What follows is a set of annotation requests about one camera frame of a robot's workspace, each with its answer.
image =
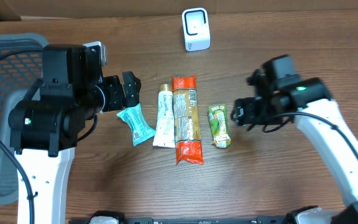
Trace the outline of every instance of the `teal packet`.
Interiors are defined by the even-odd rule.
[[[155,135],[155,130],[150,128],[144,120],[140,103],[134,107],[126,108],[118,113],[117,116],[131,128],[134,147]]]

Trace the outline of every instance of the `white tube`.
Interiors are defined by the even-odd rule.
[[[171,85],[163,84],[158,93],[157,127],[153,146],[175,148],[175,125]]]

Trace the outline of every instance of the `gold cap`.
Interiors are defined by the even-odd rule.
[[[160,91],[172,91],[172,86],[169,84],[162,84],[160,86]]]

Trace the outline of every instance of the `package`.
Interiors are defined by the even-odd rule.
[[[172,90],[177,164],[181,160],[204,164],[198,120],[196,75],[173,77]]]
[[[153,146],[175,148],[172,98],[172,86],[161,85],[158,93],[157,127],[155,128]]]
[[[212,143],[221,148],[230,146],[231,139],[227,130],[226,105],[212,105],[208,108],[209,127],[211,127]]]
[[[140,103],[134,107],[126,108],[117,114],[131,129],[134,146],[148,140],[155,135],[143,117]]]

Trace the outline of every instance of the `brown surface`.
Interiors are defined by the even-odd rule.
[[[229,122],[232,146],[217,149],[207,110],[225,102],[230,111],[235,99],[253,95],[245,77],[262,62],[291,54],[303,78],[325,81],[358,138],[358,10],[217,14],[210,26],[211,48],[189,53],[180,16],[0,22],[0,34],[36,32],[52,44],[104,42],[104,75],[132,70],[142,80],[140,100],[151,127],[159,86],[172,75],[197,74],[205,165],[176,166],[174,150],[154,149],[152,140],[132,147],[116,112],[101,114],[76,151],[67,218],[102,209],[155,218],[280,215],[304,205],[342,209],[333,178],[294,125],[247,134]],[[15,205],[0,207],[0,223],[15,218]]]
[[[169,16],[191,7],[210,14],[228,12],[358,9],[358,0],[0,0],[5,20],[21,17]]]

